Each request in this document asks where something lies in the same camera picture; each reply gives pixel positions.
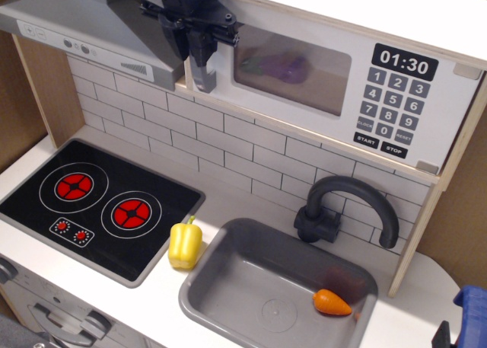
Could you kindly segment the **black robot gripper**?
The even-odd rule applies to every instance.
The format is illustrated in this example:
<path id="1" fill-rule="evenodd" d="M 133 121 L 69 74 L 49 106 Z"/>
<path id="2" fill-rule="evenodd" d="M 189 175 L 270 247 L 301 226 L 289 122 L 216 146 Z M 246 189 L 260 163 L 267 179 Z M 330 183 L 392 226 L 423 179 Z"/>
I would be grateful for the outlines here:
<path id="1" fill-rule="evenodd" d="M 142 10 L 157 18 L 175 55 L 187 59 L 189 51 L 198 67 L 207 65 L 218 42 L 238 42 L 237 18 L 219 0 L 140 0 Z"/>

